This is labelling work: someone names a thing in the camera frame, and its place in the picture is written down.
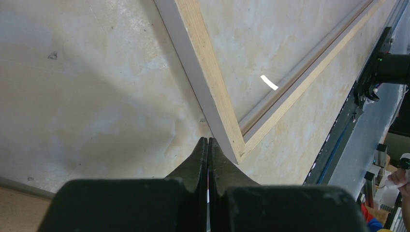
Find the person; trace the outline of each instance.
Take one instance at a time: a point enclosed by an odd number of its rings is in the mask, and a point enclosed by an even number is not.
[[[398,188],[402,196],[401,214],[403,217],[404,226],[407,231],[410,231],[410,183],[405,177],[406,170],[399,168],[397,171],[389,175],[387,178],[398,185],[403,183],[405,185]]]

